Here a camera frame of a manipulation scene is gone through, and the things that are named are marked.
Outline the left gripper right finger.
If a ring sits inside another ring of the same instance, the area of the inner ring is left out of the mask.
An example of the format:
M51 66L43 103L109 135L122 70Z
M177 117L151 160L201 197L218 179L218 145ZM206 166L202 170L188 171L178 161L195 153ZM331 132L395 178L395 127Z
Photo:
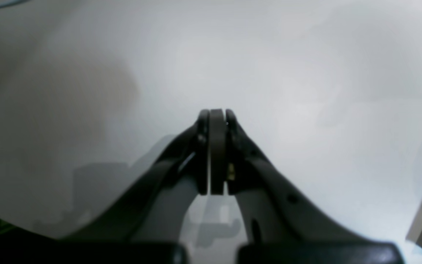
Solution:
M400 257L323 213L273 166L232 110L216 111L216 193L237 200L248 244L238 257Z

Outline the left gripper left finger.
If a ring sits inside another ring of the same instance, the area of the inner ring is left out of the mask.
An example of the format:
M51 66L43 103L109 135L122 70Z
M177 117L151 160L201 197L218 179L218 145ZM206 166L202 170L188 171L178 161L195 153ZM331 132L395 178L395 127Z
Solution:
M206 194L218 194L218 109L201 110L131 187L62 244L77 250L176 244L189 206Z

